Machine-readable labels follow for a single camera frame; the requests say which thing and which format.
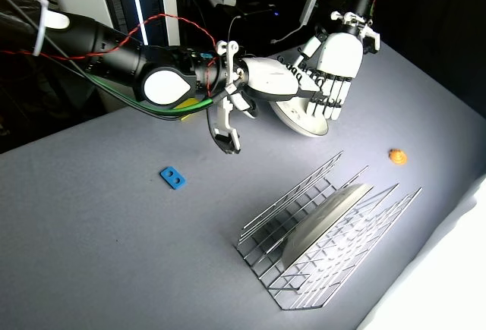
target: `white plate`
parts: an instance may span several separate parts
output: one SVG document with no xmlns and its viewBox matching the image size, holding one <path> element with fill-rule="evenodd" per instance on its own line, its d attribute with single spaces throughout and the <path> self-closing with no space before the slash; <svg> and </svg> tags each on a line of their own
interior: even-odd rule
<svg viewBox="0 0 486 330">
<path fill-rule="evenodd" d="M 270 106 L 288 127 L 306 137 L 322 137 L 327 133 L 324 115 L 317 117 L 306 112 L 309 99 L 294 97 L 289 101 L 271 102 Z"/>
<path fill-rule="evenodd" d="M 373 188 L 370 184 L 354 184 L 337 190 L 302 220 L 289 236 L 282 255 L 287 269 L 309 249 L 324 233 Z"/>
</svg>

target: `table surface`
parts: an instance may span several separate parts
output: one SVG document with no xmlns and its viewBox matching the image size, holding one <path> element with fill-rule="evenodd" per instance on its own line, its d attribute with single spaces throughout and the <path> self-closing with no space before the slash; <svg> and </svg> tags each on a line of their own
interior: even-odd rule
<svg viewBox="0 0 486 330">
<path fill-rule="evenodd" d="M 204 113 L 129 108 L 1 155 L 0 328 L 355 328 L 484 169 L 486 121 L 387 46 L 323 138 L 262 105 L 256 121 L 234 114 L 238 156 Z M 239 230 L 341 150 L 335 181 L 370 165 L 363 181 L 401 183 L 395 200 L 424 190 L 328 306 L 282 311 L 235 250 Z M 169 165 L 180 190 L 159 177 Z"/>
</svg>

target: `dish rack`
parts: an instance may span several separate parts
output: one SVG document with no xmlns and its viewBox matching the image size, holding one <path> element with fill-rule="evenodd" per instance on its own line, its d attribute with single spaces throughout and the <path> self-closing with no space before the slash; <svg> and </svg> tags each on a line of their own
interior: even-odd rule
<svg viewBox="0 0 486 330">
<path fill-rule="evenodd" d="M 283 248 L 298 223 L 368 169 L 364 167 L 336 188 L 327 176 L 341 155 L 336 154 L 241 230 L 237 251 L 282 310 L 315 309 L 329 303 L 421 192 L 419 188 L 383 208 L 399 184 L 376 194 L 373 189 L 285 268 Z"/>
</svg>

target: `small orange toy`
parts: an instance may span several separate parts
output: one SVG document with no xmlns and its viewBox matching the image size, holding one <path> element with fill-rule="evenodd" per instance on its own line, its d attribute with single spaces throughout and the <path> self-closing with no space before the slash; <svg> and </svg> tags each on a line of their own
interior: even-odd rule
<svg viewBox="0 0 486 330">
<path fill-rule="evenodd" d="M 391 149 L 388 156 L 396 165 L 404 165 L 407 163 L 407 155 L 401 149 Z"/>
</svg>

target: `blue object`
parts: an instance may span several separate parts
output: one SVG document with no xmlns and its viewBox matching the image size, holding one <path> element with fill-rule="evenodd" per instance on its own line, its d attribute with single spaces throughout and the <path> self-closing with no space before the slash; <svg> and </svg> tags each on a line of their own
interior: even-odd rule
<svg viewBox="0 0 486 330">
<path fill-rule="evenodd" d="M 160 176 L 168 183 L 174 190 L 178 190 L 185 185 L 185 178 L 181 176 L 179 172 L 175 170 L 174 167 L 167 167 L 162 172 Z"/>
</svg>

